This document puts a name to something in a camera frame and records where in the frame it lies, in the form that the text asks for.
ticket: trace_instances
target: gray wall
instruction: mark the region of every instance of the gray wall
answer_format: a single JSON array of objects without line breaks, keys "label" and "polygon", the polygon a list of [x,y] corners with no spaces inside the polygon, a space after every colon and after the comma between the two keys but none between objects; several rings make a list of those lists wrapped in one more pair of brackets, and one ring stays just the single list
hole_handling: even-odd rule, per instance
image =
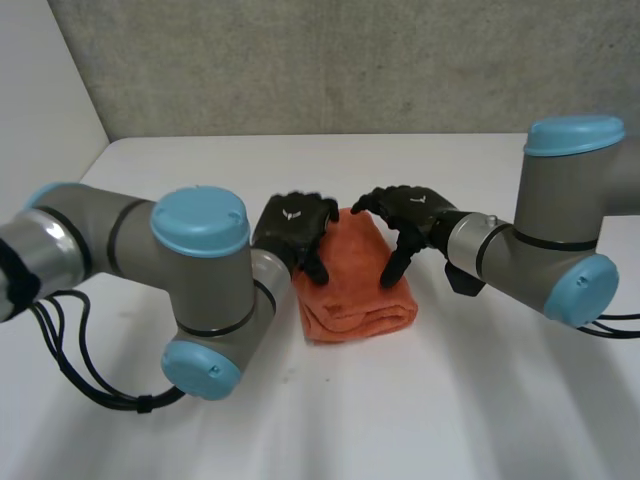
[{"label": "gray wall", "polygon": [[111,139],[640,132],[639,0],[49,0]]}]

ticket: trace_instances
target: concrete wall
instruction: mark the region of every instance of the concrete wall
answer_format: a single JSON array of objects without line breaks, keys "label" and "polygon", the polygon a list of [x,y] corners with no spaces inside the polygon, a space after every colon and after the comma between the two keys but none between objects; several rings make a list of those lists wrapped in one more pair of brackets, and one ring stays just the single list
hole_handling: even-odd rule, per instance
[{"label": "concrete wall", "polygon": [[107,143],[46,0],[0,0],[0,223]]},{"label": "concrete wall", "polygon": [[638,0],[49,0],[112,139],[640,133]]}]

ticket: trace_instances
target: black band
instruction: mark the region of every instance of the black band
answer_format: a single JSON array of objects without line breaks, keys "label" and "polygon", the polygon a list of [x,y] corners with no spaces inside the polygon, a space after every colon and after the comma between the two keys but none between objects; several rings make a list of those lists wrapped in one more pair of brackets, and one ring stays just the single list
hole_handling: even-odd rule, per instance
[{"label": "black band", "polygon": [[136,412],[151,413],[153,411],[153,395],[141,395],[137,400]]},{"label": "black band", "polygon": [[256,286],[258,290],[264,293],[265,297],[267,297],[267,300],[269,300],[269,303],[271,304],[271,308],[273,308],[273,314],[275,315],[277,310],[277,305],[276,305],[276,299],[273,297],[273,294],[271,293],[271,291],[255,278],[253,279],[253,284]]},{"label": "black band", "polygon": [[31,273],[20,255],[0,238],[0,270],[7,277],[7,299],[13,304],[9,318],[26,310],[40,292],[40,279]]},{"label": "black band", "polygon": [[91,276],[93,271],[93,261],[91,260],[91,250],[89,250],[89,246],[87,242],[85,242],[82,233],[80,230],[76,228],[76,226],[69,220],[66,216],[60,213],[58,210],[51,207],[36,207],[36,210],[40,210],[41,212],[50,215],[58,222],[62,224],[64,228],[71,234],[73,239],[76,241],[78,245],[78,249],[80,250],[80,254],[82,255],[82,266],[84,268],[84,280]]},{"label": "black band", "polygon": [[216,330],[196,330],[194,328],[189,328],[186,325],[183,325],[182,323],[180,323],[178,319],[176,319],[176,323],[178,324],[181,330],[184,330],[185,332],[190,333],[191,335],[194,335],[196,337],[207,337],[207,338],[222,337],[223,335],[229,335],[231,332],[235,332],[236,330],[239,330],[240,328],[244,327],[247,323],[249,323],[249,320],[253,318],[253,312],[255,308],[256,308],[256,305],[254,303],[249,313],[247,313],[242,318],[242,320],[240,320],[238,323],[234,323],[233,325],[229,325],[228,327],[218,328]]},{"label": "black band", "polygon": [[515,228],[513,229],[513,236],[522,243],[526,243],[532,247],[544,248],[545,250],[557,250],[560,252],[585,252],[588,250],[595,250],[598,246],[597,238],[588,242],[551,242],[549,240],[530,237],[529,235],[519,232]]},{"label": "black band", "polygon": [[148,201],[149,200],[137,199],[124,207],[118,214],[118,218],[116,218],[116,221],[113,223],[113,227],[111,227],[111,231],[109,232],[109,238],[107,239],[107,261],[109,262],[109,267],[111,267],[113,273],[119,277],[124,277],[124,274],[122,273],[122,270],[120,270],[118,260],[116,259],[116,240],[118,239],[118,232],[120,232],[120,227],[122,227],[125,219],[133,209],[138,205],[147,203]]},{"label": "black band", "polygon": [[[274,312],[274,315],[275,315],[276,300],[275,300],[275,298],[273,298],[273,295],[271,295],[271,292],[267,289],[267,287],[265,287],[262,283],[260,283],[256,279],[253,280],[253,284],[255,285],[255,287],[258,290],[260,290],[261,292],[263,292],[265,294],[265,296],[267,297],[267,299],[271,303],[271,306],[273,307],[273,312]],[[195,330],[193,328],[189,328],[189,327],[183,325],[177,319],[176,319],[176,323],[178,324],[178,326],[180,327],[181,330],[184,330],[185,332],[190,333],[191,335],[194,335],[196,337],[207,337],[207,338],[222,337],[223,335],[228,335],[231,332],[235,332],[236,330],[244,327],[247,323],[249,323],[249,320],[251,320],[251,318],[253,318],[253,312],[255,311],[255,308],[256,308],[256,305],[254,303],[253,306],[251,307],[251,311],[242,320],[240,320],[238,323],[234,323],[233,325],[229,325],[228,327],[224,327],[224,328],[219,328],[217,330]]]},{"label": "black band", "polygon": [[487,235],[487,237],[484,239],[484,242],[482,242],[482,245],[480,245],[478,255],[476,255],[476,273],[478,274],[478,278],[480,280],[484,281],[484,278],[482,278],[482,260],[484,260],[484,254],[486,253],[487,248],[489,248],[491,240],[496,238],[496,235],[498,235],[500,232],[512,226],[513,225],[511,225],[510,223],[503,223],[502,225],[498,225],[496,228],[491,230],[489,235]]}]

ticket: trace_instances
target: light blue joint cap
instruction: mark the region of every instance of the light blue joint cap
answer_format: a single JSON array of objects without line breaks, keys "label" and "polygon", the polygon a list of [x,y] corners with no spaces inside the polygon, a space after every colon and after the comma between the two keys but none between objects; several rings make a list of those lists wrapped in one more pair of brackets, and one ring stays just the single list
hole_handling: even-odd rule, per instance
[{"label": "light blue joint cap", "polygon": [[205,400],[221,400],[240,382],[231,360],[203,345],[172,340],[162,355],[162,371],[176,387]]},{"label": "light blue joint cap", "polygon": [[544,314],[573,327],[597,320],[618,289],[618,269],[604,255],[592,255],[575,264],[553,287]]},{"label": "light blue joint cap", "polygon": [[53,183],[48,183],[47,185],[44,185],[43,187],[40,187],[38,190],[36,190],[29,197],[29,200],[27,200],[27,203],[24,205],[24,208],[33,208],[34,206],[36,206],[38,204],[40,199],[42,197],[44,197],[47,193],[51,192],[52,190],[55,190],[58,187],[63,187],[65,185],[82,185],[82,184],[81,183],[77,183],[77,182],[53,182]]},{"label": "light blue joint cap", "polygon": [[552,117],[531,125],[524,153],[532,157],[564,157],[610,147],[624,136],[624,123],[617,117]]},{"label": "light blue joint cap", "polygon": [[183,188],[166,195],[153,208],[151,230],[168,249],[198,258],[225,257],[249,242],[244,203],[217,187]]}]

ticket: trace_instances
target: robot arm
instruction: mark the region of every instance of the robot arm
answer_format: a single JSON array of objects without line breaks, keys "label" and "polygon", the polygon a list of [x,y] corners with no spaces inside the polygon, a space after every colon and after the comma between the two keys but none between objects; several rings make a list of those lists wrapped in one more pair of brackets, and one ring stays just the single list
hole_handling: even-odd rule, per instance
[{"label": "robot arm", "polygon": [[[301,221],[281,212],[303,210]],[[185,393],[220,399],[240,381],[293,267],[309,263],[326,277],[315,248],[337,216],[335,201],[319,195],[273,197],[251,248],[245,206],[226,190],[187,188],[155,203],[48,186],[0,227],[0,322],[96,273],[163,289],[178,327],[162,357],[166,377]]]},{"label": "robot arm", "polygon": [[413,254],[440,250],[453,289],[477,295],[489,284],[545,316],[573,327],[598,318],[612,300],[618,272],[596,253],[605,215],[640,213],[635,142],[622,142],[613,117],[548,119],[531,127],[513,224],[460,212],[432,190],[377,189],[369,209],[398,229],[398,248],[381,277],[395,283]]}]

